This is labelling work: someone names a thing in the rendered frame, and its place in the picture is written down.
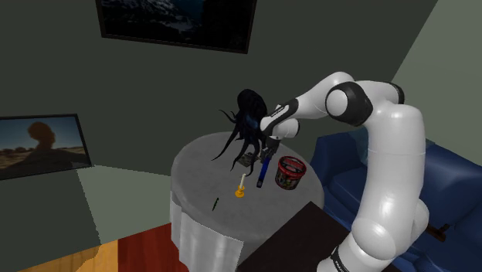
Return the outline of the black octopus figure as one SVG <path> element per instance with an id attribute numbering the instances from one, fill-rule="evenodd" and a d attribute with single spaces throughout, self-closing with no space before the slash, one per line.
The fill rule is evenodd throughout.
<path id="1" fill-rule="evenodd" d="M 260 154 L 261 150 L 266 147 L 266 135 L 260 129 L 261 120 L 267 116 L 267 106 L 264 99 L 254 90 L 244 89 L 237 98 L 238 112 L 235 114 L 231 112 L 230 117 L 224 110 L 224 113 L 230 122 L 235 124 L 231 135 L 229 136 L 225 146 L 220 153 L 212 160 L 219 158 L 229 147 L 233 141 L 243 140 L 243 146 L 239 154 L 233 160 L 232 168 L 238 162 L 238 160 L 245 154 L 247 148 L 252 145 L 254 147 L 254 153 L 249 161 L 249 173 L 253 172 L 254 163 L 256 157 Z"/>

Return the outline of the blue marker pen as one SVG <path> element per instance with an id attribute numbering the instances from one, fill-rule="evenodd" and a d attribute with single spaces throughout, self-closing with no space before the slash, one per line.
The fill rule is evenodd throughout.
<path id="1" fill-rule="evenodd" d="M 263 165 L 262 165 L 262 168 L 260 170 L 260 174 L 259 174 L 259 177 L 258 177 L 258 180 L 257 180 L 257 183 L 256 183 L 257 188 L 261 188 L 263 186 L 263 182 L 264 182 L 264 179 L 265 179 L 265 176 L 266 176 L 266 172 L 267 172 L 267 169 L 269 168 L 270 160 L 271 160 L 271 158 L 269 158 L 269 157 L 265 157 L 264 160 L 263 160 Z"/>

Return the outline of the red and black bucket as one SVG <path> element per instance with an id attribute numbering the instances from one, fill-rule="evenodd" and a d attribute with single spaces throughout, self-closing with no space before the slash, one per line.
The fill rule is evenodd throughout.
<path id="1" fill-rule="evenodd" d="M 307 166 L 298 158 L 283 156 L 278 161 L 276 184 L 282 189 L 294 190 L 307 171 Z"/>

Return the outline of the desert landscape wall picture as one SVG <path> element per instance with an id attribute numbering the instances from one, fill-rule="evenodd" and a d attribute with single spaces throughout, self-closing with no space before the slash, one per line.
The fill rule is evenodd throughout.
<path id="1" fill-rule="evenodd" d="M 0 117 L 0 181 L 92 165 L 77 114 Z"/>

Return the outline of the dark framed wall picture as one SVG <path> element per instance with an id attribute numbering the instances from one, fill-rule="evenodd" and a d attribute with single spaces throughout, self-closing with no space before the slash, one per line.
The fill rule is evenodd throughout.
<path id="1" fill-rule="evenodd" d="M 101 36 L 246 54 L 257 0 L 95 0 Z"/>

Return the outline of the round table with grey cloth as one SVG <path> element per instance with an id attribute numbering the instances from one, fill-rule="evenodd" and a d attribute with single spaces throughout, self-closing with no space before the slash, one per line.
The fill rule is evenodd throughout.
<path id="1" fill-rule="evenodd" d="M 324 205 L 324 190 L 312 167 L 294 190 L 276 184 L 277 162 L 283 156 L 297 157 L 295 151 L 280 145 L 257 188 L 261 163 L 249 176 L 250 169 L 239 163 L 232 168 L 241 141 L 212 160 L 228 138 L 229 133 L 219 132 L 195 139 L 171 167 L 171 239 L 189 272 L 261 272 L 267 258 L 255 261 L 259 247 L 309 202 Z M 237 198 L 243 173 L 244 197 Z"/>

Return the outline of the white candle in yellow holder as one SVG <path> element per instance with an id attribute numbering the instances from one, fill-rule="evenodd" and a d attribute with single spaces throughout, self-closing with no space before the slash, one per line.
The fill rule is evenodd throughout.
<path id="1" fill-rule="evenodd" d="M 244 181 L 245 181 L 245 178 L 246 178 L 246 173 L 243 173 L 242 176 L 241 176 L 241 179 L 240 179 L 240 183 L 239 183 L 239 186 L 237 188 L 237 190 L 235 191 L 235 196 L 237 198 L 242 198 L 244 197 Z"/>

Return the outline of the blue sofa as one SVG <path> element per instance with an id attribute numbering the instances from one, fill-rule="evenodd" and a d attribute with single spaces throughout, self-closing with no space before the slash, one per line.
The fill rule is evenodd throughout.
<path id="1" fill-rule="evenodd" d="M 311 159 L 324 189 L 324 211 L 346 229 L 365 187 L 367 151 L 362 127 L 319 137 Z M 430 227 L 393 265 L 400 272 L 482 272 L 482 166 L 427 141 L 420 198 Z"/>

